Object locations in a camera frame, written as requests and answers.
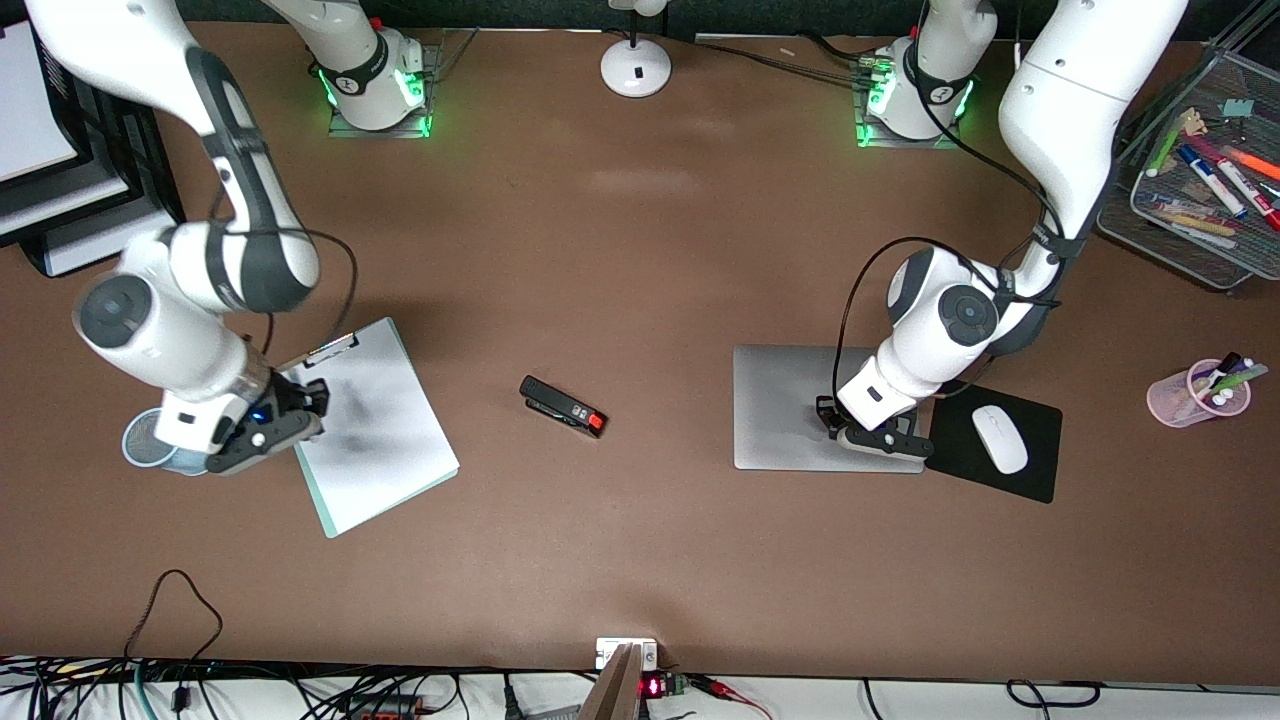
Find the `blue marker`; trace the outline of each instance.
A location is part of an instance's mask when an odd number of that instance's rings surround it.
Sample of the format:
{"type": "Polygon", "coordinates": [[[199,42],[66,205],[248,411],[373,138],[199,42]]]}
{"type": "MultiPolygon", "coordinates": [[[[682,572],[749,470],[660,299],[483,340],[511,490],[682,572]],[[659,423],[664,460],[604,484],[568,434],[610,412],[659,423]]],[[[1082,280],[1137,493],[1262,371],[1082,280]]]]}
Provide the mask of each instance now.
{"type": "Polygon", "coordinates": [[[1217,179],[1217,176],[1213,174],[1213,170],[1208,168],[1208,164],[1204,163],[1204,160],[1201,160],[1199,155],[1197,155],[1194,150],[1183,145],[1181,147],[1178,149],[1178,156],[1185,160],[1188,165],[1190,165],[1192,170],[1194,170],[1196,174],[1199,176],[1199,179],[1202,179],[1204,184],[1207,184],[1208,188],[1213,191],[1213,195],[1216,195],[1217,199],[1222,201],[1222,205],[1226,205],[1229,213],[1231,213],[1236,218],[1243,218],[1249,214],[1249,211],[1244,209],[1244,204],[1236,200],[1234,195],[1231,195],[1231,191],[1228,190],[1225,184],[1222,184],[1222,181],[1217,179]]]}

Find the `computer mouse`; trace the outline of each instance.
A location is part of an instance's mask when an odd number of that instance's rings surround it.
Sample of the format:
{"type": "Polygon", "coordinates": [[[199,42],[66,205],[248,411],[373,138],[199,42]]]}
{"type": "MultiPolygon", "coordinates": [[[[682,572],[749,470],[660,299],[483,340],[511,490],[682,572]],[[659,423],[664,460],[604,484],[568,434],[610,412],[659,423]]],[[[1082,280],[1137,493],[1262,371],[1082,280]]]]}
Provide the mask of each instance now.
{"type": "Polygon", "coordinates": [[[1027,466],[1027,445],[1004,407],[983,405],[974,410],[973,427],[997,470],[1012,475],[1027,466]]]}

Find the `white paper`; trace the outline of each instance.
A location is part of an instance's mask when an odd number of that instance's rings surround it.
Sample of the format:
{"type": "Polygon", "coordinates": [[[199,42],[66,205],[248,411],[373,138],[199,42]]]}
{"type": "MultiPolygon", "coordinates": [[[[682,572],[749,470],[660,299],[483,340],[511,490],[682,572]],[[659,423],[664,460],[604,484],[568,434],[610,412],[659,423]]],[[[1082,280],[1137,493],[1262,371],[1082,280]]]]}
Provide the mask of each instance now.
{"type": "Polygon", "coordinates": [[[70,160],[76,150],[49,109],[31,23],[0,37],[0,182],[70,160]]]}
{"type": "Polygon", "coordinates": [[[329,386],[324,433],[296,450],[330,538],[458,471],[392,319],[355,334],[349,350],[282,370],[300,384],[324,378],[329,386]]]}

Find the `black wire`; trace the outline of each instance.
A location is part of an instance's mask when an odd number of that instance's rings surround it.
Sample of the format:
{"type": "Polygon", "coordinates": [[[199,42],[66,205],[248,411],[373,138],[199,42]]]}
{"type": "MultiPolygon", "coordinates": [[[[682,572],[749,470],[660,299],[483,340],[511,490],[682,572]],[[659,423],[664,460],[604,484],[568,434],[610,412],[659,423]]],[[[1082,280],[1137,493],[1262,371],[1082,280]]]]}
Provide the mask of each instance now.
{"type": "Polygon", "coordinates": [[[209,700],[209,691],[205,689],[204,675],[196,675],[196,684],[200,685],[200,697],[205,700],[205,708],[209,710],[209,716],[214,720],[219,720],[218,711],[214,710],[214,703],[209,700]]]}
{"type": "MultiPolygon", "coordinates": [[[[924,13],[928,9],[928,6],[929,6],[929,0],[924,0],[920,4],[920,22],[919,22],[919,27],[924,26],[924,13]]],[[[919,64],[916,64],[916,70],[918,72],[923,72],[923,70],[919,69],[919,64]]],[[[924,114],[928,115],[931,120],[933,120],[933,124],[937,126],[937,128],[940,131],[942,131],[942,135],[945,135],[947,137],[947,140],[950,140],[951,142],[954,142],[955,146],[959,147],[960,150],[964,150],[969,155],[973,155],[978,160],[982,160],[982,163],[986,164],[987,167],[989,167],[989,168],[1000,172],[1002,176],[1005,176],[1009,179],[1011,179],[1011,181],[1016,182],[1018,184],[1023,186],[1027,190],[1027,192],[1030,192],[1033,196],[1036,196],[1036,200],[1039,201],[1041,208],[1044,209],[1044,213],[1047,213],[1048,217],[1053,219],[1053,224],[1056,225],[1055,227],[1055,232],[1057,232],[1059,234],[1062,234],[1062,233],[1066,232],[1066,229],[1062,227],[1062,222],[1057,217],[1057,210],[1053,209],[1053,205],[1050,204],[1048,199],[1044,196],[1044,193],[1041,191],[1041,188],[1038,188],[1034,184],[1032,184],[1023,176],[1020,176],[1020,174],[1015,173],[1014,170],[1011,170],[1007,165],[1004,165],[1001,163],[997,163],[996,160],[992,160],[991,158],[988,158],[988,156],[983,155],[982,152],[974,150],[973,147],[970,147],[969,145],[966,145],[963,140],[960,140],[954,132],[951,132],[947,128],[947,126],[942,120],[938,119],[938,117],[936,114],[933,114],[933,110],[929,106],[929,100],[924,95],[924,85],[919,83],[919,82],[915,82],[913,85],[915,85],[915,95],[920,100],[920,106],[924,109],[924,114]]]]}
{"type": "Polygon", "coordinates": [[[300,233],[310,237],[319,237],[328,240],[329,242],[337,245],[347,254],[347,260],[351,261],[351,283],[347,286],[347,297],[342,301],[342,309],[338,311],[338,319],[334,320],[333,327],[329,329],[329,334],[325,336],[324,342],[329,342],[338,336],[338,331],[342,329],[343,323],[347,322],[347,315],[351,313],[351,306],[356,301],[356,286],[360,283],[360,261],[356,260],[356,251],[351,249],[340,237],[332,236],[326,232],[314,231],[311,228],[265,228],[257,231],[247,231],[241,234],[244,237],[252,237],[257,234],[284,234],[284,233],[300,233]]]}
{"type": "Polygon", "coordinates": [[[740,58],[746,58],[762,65],[774,68],[782,72],[796,74],[800,77],[806,77],[809,79],[815,79],[818,82],[824,82],[827,85],[835,85],[844,88],[850,88],[854,86],[854,78],[850,76],[842,76],[838,73],[831,73],[827,70],[820,70],[818,68],[809,68],[806,65],[797,65],[795,63],[787,63],[783,60],[776,60],[773,58],[765,58],[764,55],[756,55],[755,53],[748,53],[746,50],[739,50],[737,47],[726,47],[724,45],[710,45],[707,42],[695,44],[699,47],[707,47],[708,50],[716,50],[718,53],[728,53],[730,55],[737,55],[740,58]]]}
{"type": "Polygon", "coordinates": [[[223,634],[223,615],[218,612],[216,607],[214,607],[207,600],[205,600],[205,596],[200,593],[200,588],[196,587],[196,582],[191,579],[191,575],[188,575],[184,570],[179,570],[178,568],[170,568],[169,570],[160,573],[160,577],[156,578],[155,585],[151,587],[151,597],[147,600],[147,607],[146,610],[142,611],[142,618],[138,619],[137,626],[134,626],[133,632],[129,633],[129,639],[124,641],[124,651],[122,652],[124,657],[132,657],[133,653],[131,651],[133,650],[133,643],[137,642],[138,635],[142,634],[142,628],[147,625],[147,620],[151,618],[151,610],[155,607],[156,596],[160,593],[160,585],[163,585],[165,579],[173,574],[178,574],[182,577],[183,580],[187,580],[187,585],[191,588],[191,593],[195,594],[196,600],[198,600],[200,603],[204,605],[206,610],[209,610],[209,612],[214,616],[214,619],[218,620],[218,629],[215,629],[214,634],[210,635],[207,641],[205,641],[205,644],[200,646],[200,648],[196,652],[191,653],[189,662],[193,662],[196,659],[198,659],[200,653],[209,650],[209,646],[214,644],[214,642],[218,641],[218,635],[223,634]]]}
{"type": "MultiPolygon", "coordinates": [[[[992,292],[996,292],[998,290],[989,279],[987,279],[987,275],[983,275],[982,273],[978,272],[978,268],[974,266],[973,261],[970,261],[968,258],[965,258],[957,250],[955,250],[954,247],[951,247],[945,242],[938,242],[928,237],[908,236],[884,243],[883,246],[881,246],[879,250],[873,252],[872,256],[867,259],[867,263],[863,265],[863,269],[858,272],[858,277],[854,279],[854,286],[849,288],[849,299],[845,300],[845,313],[840,318],[840,334],[836,336],[836,360],[831,365],[832,397],[836,397],[836,391],[840,389],[840,356],[842,355],[845,347],[845,329],[849,325],[849,311],[854,306],[854,296],[858,295],[858,288],[863,284],[863,278],[867,277],[867,270],[870,269],[872,264],[874,264],[881,255],[883,255],[892,247],[897,247],[899,245],[905,245],[909,242],[923,242],[925,245],[932,245],[934,247],[946,250],[947,252],[955,255],[956,260],[961,265],[964,265],[965,269],[968,269],[974,277],[977,277],[979,282],[986,284],[988,290],[991,290],[992,292]]],[[[1014,296],[1014,300],[1019,302],[1028,302],[1032,305],[1043,305],[1047,307],[1056,307],[1057,305],[1060,305],[1060,302],[1057,302],[1056,300],[1039,300],[1036,297],[1014,296]]]]}
{"type": "Polygon", "coordinates": [[[227,187],[223,183],[218,183],[218,192],[214,193],[214,201],[209,205],[209,214],[206,215],[209,222],[218,219],[218,209],[223,206],[224,197],[227,197],[227,187]]]}
{"type": "Polygon", "coordinates": [[[266,337],[262,338],[262,348],[259,350],[264,356],[266,351],[271,348],[271,338],[275,337],[275,313],[262,313],[266,315],[266,337]]]}
{"type": "Polygon", "coordinates": [[[884,716],[879,714],[879,708],[876,707],[876,697],[872,696],[870,678],[863,678],[863,688],[867,689],[867,705],[872,708],[872,715],[876,716],[876,720],[884,720],[884,716]]]}
{"type": "MultiPolygon", "coordinates": [[[[458,49],[454,50],[453,54],[451,54],[444,60],[444,64],[440,65],[440,72],[436,73],[435,82],[444,82],[444,76],[447,76],[449,73],[449,70],[453,69],[453,65],[458,64],[458,60],[462,59],[462,54],[467,51],[467,47],[471,46],[471,41],[474,41],[477,35],[480,35],[480,28],[479,27],[475,28],[475,29],[472,29],[471,35],[468,35],[467,38],[462,41],[462,45],[460,45],[458,49]]],[[[443,49],[443,45],[444,45],[443,40],[442,40],[440,45],[442,45],[442,49],[443,49]]]]}
{"type": "MultiPolygon", "coordinates": [[[[462,47],[460,47],[454,53],[454,58],[457,55],[461,55],[462,50],[466,50],[466,46],[470,45],[471,40],[475,38],[476,32],[479,32],[479,28],[476,28],[476,31],[474,31],[471,33],[471,36],[467,38],[466,44],[463,44],[462,47]]],[[[212,222],[212,220],[215,220],[218,218],[218,209],[221,206],[223,197],[225,197],[225,196],[227,196],[227,188],[223,187],[219,183],[218,192],[214,195],[214,201],[209,206],[209,220],[210,222],[212,222]]],[[[340,247],[342,251],[347,254],[347,259],[351,261],[351,286],[347,288],[347,297],[346,297],[346,300],[343,300],[342,310],[338,311],[338,319],[334,320],[333,328],[329,331],[329,334],[324,340],[324,342],[329,342],[330,340],[334,340],[334,338],[338,337],[338,331],[342,329],[342,324],[347,320],[347,314],[351,313],[351,306],[352,306],[352,304],[356,300],[356,284],[358,282],[358,275],[360,275],[360,263],[356,260],[356,251],[352,250],[351,246],[347,245],[339,237],[332,236],[332,234],[326,233],[326,232],[314,231],[314,229],[305,228],[305,227],[303,228],[251,229],[248,232],[243,232],[243,233],[239,233],[239,234],[243,236],[243,237],[246,237],[246,238],[248,238],[248,237],[252,237],[252,236],[276,234],[276,233],[285,233],[285,232],[301,232],[301,233],[303,233],[306,236],[321,237],[324,240],[328,240],[329,242],[333,242],[334,245],[337,245],[338,247],[340,247]]],[[[259,352],[261,352],[262,355],[266,355],[266,351],[270,350],[270,347],[271,347],[271,338],[275,334],[275,315],[273,313],[262,313],[262,314],[266,315],[266,340],[262,341],[262,348],[259,352]]]]}
{"type": "Polygon", "coordinates": [[[1016,702],[1018,705],[1023,707],[1029,707],[1032,710],[1039,710],[1041,712],[1043,712],[1044,720],[1052,720],[1048,715],[1048,710],[1051,707],[1061,707],[1064,710],[1079,710],[1082,707],[1089,707],[1091,705],[1098,702],[1098,698],[1102,697],[1102,685],[1098,683],[1062,683],[1062,687],[1089,688],[1093,691],[1093,694],[1087,697],[1085,700],[1079,700],[1079,701],[1047,701],[1044,700],[1044,694],[1041,693],[1039,688],[1036,687],[1036,683],[1021,679],[1007,680],[1005,683],[1005,693],[1009,694],[1009,698],[1016,702]],[[1032,694],[1036,696],[1036,701],[1029,702],[1018,697],[1018,693],[1014,692],[1014,688],[1019,685],[1032,691],[1032,694]]]}
{"type": "Polygon", "coordinates": [[[471,720],[471,708],[467,707],[467,696],[462,694],[462,678],[454,674],[453,682],[458,684],[458,700],[462,701],[462,710],[467,714],[466,720],[471,720]]]}
{"type": "MultiPolygon", "coordinates": [[[[123,664],[119,664],[119,662],[116,662],[116,661],[113,660],[111,661],[111,667],[114,667],[116,665],[122,665],[123,666],[123,664]]],[[[97,689],[97,685],[101,684],[102,679],[106,678],[106,675],[109,673],[110,673],[110,670],[104,670],[102,673],[99,673],[97,676],[93,678],[93,682],[88,684],[88,689],[86,689],[81,694],[81,697],[77,698],[76,705],[72,707],[72,711],[67,715],[68,720],[74,720],[76,717],[79,717],[79,708],[81,708],[81,706],[84,705],[84,701],[88,700],[88,697],[91,694],[93,694],[93,691],[97,689]]]]}
{"type": "Polygon", "coordinates": [[[978,372],[974,374],[974,377],[972,377],[968,380],[965,380],[965,383],[963,386],[960,386],[959,388],[956,388],[956,389],[954,389],[951,392],[943,392],[943,393],[934,395],[933,397],[937,397],[938,400],[950,400],[950,398],[960,395],[961,392],[972,388],[975,382],[980,380],[984,374],[987,374],[987,370],[989,370],[991,366],[995,363],[996,363],[996,356],[995,355],[987,357],[987,361],[983,363],[980,368],[978,368],[978,372]]]}
{"type": "Polygon", "coordinates": [[[868,55],[868,53],[845,53],[844,50],[836,47],[831,42],[827,42],[826,37],[818,35],[817,32],[813,32],[812,29],[797,29],[795,35],[799,37],[812,40],[815,45],[818,45],[818,47],[822,47],[828,55],[831,55],[832,58],[838,58],[841,60],[858,60],[864,55],[868,55]]]}

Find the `green led light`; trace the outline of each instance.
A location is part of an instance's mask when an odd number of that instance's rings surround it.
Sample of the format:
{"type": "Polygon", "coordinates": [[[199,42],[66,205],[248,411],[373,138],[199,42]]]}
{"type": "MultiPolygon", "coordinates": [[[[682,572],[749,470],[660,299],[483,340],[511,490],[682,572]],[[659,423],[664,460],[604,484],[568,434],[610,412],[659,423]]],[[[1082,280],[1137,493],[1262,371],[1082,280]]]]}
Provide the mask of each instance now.
{"type": "Polygon", "coordinates": [[[329,85],[329,78],[324,77],[324,70],[317,70],[320,76],[320,85],[324,85],[325,95],[329,96],[329,105],[333,108],[338,106],[338,99],[333,95],[333,86],[329,85]]]}
{"type": "Polygon", "coordinates": [[[407,102],[410,106],[417,106],[422,104],[421,77],[396,70],[396,85],[399,86],[401,95],[404,96],[404,102],[407,102]]]}
{"type": "Polygon", "coordinates": [[[897,76],[893,74],[893,70],[888,70],[884,73],[884,79],[872,86],[870,94],[867,99],[867,109],[876,115],[883,114],[884,108],[888,106],[888,97],[890,95],[893,95],[895,87],[897,87],[897,76]]]}
{"type": "Polygon", "coordinates": [[[970,92],[973,92],[973,81],[969,81],[969,85],[965,86],[964,94],[960,96],[960,104],[956,105],[956,119],[957,120],[960,119],[960,115],[964,114],[965,102],[969,101],[969,94],[970,92]]]}

